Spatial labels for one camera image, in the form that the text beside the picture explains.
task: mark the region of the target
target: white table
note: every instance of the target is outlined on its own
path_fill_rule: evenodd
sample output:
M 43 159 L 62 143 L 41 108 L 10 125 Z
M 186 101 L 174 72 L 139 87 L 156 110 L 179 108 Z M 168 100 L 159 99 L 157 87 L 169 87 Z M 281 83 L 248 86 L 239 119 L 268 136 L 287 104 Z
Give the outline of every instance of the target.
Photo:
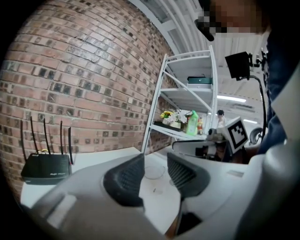
M 164 175 L 157 180 L 143 178 L 139 196 L 144 201 L 145 216 L 149 221 L 164 234 L 171 226 L 179 212 L 180 194 L 178 190 L 170 185 L 170 176 L 167 172 L 166 153 L 170 148 L 149 154 L 145 157 L 145 167 L 156 166 L 165 168 Z M 139 154 L 136 148 L 126 148 L 105 152 L 78 153 L 73 154 L 74 165 L 72 172 L 79 171 L 85 167 L 101 164 L 116 158 Z M 21 193 L 21 204 L 29 208 L 55 185 L 29 185 L 24 183 Z

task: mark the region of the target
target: dark blue shirt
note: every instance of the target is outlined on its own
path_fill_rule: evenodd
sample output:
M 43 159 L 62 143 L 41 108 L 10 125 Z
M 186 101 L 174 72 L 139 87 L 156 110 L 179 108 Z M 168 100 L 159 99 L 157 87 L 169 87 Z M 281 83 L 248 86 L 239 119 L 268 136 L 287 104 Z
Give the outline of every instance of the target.
M 268 66 L 269 76 L 267 79 L 268 112 L 267 127 L 268 133 L 264 137 L 258 154 L 264 154 L 267 150 L 277 144 L 283 143 L 286 139 L 285 131 L 271 107 L 284 86 L 291 78 L 300 60 L 299 42 L 297 37 L 287 37 L 287 34 L 272 31 L 268 38 Z

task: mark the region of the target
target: brick wall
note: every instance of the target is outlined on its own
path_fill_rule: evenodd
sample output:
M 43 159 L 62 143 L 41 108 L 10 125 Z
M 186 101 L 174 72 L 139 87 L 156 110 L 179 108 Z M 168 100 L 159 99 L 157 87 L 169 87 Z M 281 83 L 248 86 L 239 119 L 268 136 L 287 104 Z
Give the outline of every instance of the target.
M 11 44 L 0 74 L 0 153 L 9 185 L 19 196 L 24 159 L 46 148 L 43 120 L 55 152 L 59 124 L 72 126 L 74 152 L 140 150 L 164 54 L 158 30 L 125 0 L 53 0 L 40 6 Z M 164 87 L 174 87 L 167 80 Z M 168 109 L 160 101 L 156 117 Z M 151 137 L 149 151 L 170 144 Z

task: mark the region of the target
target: router antenna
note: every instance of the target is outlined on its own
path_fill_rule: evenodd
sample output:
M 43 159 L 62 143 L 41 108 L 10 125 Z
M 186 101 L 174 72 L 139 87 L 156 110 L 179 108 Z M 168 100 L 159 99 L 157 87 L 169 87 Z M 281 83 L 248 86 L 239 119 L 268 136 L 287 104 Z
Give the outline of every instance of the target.
M 33 142 L 34 142 L 34 147 L 36 148 L 36 151 L 38 153 L 38 146 L 37 146 L 36 138 L 34 137 L 34 132 L 33 132 L 32 117 L 30 117 L 30 125 L 31 125 L 31 133 L 32 133 L 32 138 L 33 138 Z
M 73 157 L 72 157 L 72 146 L 71 146 L 71 127 L 69 127 L 69 129 L 68 129 L 68 140 L 69 140 L 70 161 L 71 161 L 71 164 L 74 165 Z
M 62 121 L 60 121 L 60 150 L 61 154 L 64 154 L 63 148 L 62 148 Z
M 46 144 L 47 144 L 48 153 L 51 155 L 50 148 L 49 148 L 49 144 L 48 144 L 47 133 L 46 133 L 46 120 L 45 120 L 45 118 L 44 118 L 44 133 L 45 133 L 45 139 L 46 139 Z
M 21 124 L 21 145 L 22 145 L 22 151 L 23 151 L 23 156 L 24 156 L 24 159 L 25 161 L 27 161 L 27 158 L 26 158 L 26 153 L 25 153 L 25 148 L 24 148 L 24 138 L 23 138 L 23 121 L 21 120 L 20 122 Z

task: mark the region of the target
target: ceiling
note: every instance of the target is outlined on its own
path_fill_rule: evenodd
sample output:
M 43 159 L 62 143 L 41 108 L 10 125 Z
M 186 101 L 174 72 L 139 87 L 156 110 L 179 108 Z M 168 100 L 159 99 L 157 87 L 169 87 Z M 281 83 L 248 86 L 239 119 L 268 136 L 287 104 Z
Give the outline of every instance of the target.
M 222 108 L 231 117 L 241 116 L 259 123 L 263 121 L 263 106 L 256 80 L 237 82 L 231 79 L 225 56 L 247 51 L 253 56 L 266 47 L 267 34 L 235 34 L 216 35 L 215 41 L 209 42 L 194 25 L 194 20 L 202 15 L 198 0 L 139 0 L 159 20 L 165 34 L 173 41 L 172 50 L 178 53 L 208 50 L 212 45 L 218 66 L 219 95 L 244 98 L 242 105 L 238 102 L 218 100 L 218 108 Z M 263 79 L 260 68 L 253 68 L 252 75 Z

